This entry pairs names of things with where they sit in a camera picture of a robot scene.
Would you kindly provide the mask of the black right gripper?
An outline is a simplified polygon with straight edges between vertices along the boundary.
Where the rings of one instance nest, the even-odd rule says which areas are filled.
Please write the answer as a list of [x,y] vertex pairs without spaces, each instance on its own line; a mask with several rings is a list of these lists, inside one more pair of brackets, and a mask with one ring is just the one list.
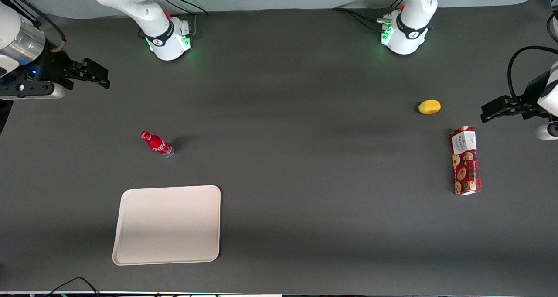
[[40,90],[73,90],[75,80],[110,88],[108,70],[89,58],[75,62],[66,52],[53,53],[48,48],[42,51],[40,58]]

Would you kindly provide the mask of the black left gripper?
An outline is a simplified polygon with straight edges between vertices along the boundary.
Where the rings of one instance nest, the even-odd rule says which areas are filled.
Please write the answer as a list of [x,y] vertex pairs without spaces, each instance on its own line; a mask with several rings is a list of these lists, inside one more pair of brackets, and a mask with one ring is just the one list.
[[492,106],[482,106],[482,114],[480,119],[482,123],[488,123],[495,118],[505,116],[516,116],[521,114],[523,119],[530,119],[533,117],[540,117],[548,119],[550,114],[547,110],[538,105],[538,99],[542,96],[550,74],[549,71],[539,75],[531,80],[524,93],[520,96],[522,104],[528,108],[528,111],[522,110],[516,98],[510,96],[500,96],[492,101]]

